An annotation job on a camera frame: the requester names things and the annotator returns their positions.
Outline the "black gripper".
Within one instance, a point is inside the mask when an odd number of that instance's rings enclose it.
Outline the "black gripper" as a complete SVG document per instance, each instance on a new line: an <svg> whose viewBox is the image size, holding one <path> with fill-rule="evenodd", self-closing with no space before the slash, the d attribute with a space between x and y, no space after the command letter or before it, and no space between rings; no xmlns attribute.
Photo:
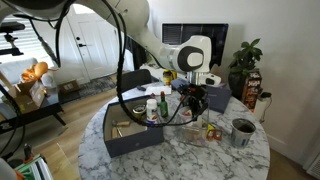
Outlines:
<svg viewBox="0 0 320 180"><path fill-rule="evenodd" d="M182 104L190 108L192 116L201 115L208 108L207 91L203 86L183 85L180 94Z"/></svg>

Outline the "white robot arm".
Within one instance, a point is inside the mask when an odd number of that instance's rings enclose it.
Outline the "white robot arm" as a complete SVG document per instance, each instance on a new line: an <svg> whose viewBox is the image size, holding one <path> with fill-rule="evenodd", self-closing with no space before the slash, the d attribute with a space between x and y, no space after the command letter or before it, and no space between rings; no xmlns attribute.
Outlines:
<svg viewBox="0 0 320 180"><path fill-rule="evenodd" d="M148 28L149 3L147 0L1 0L0 15L22 15L39 20L61 21L73 4L85 6L154 56L163 68L187 72L194 86L217 87L221 78L210 72L211 40L207 36L192 35L180 45L162 43Z"/></svg>

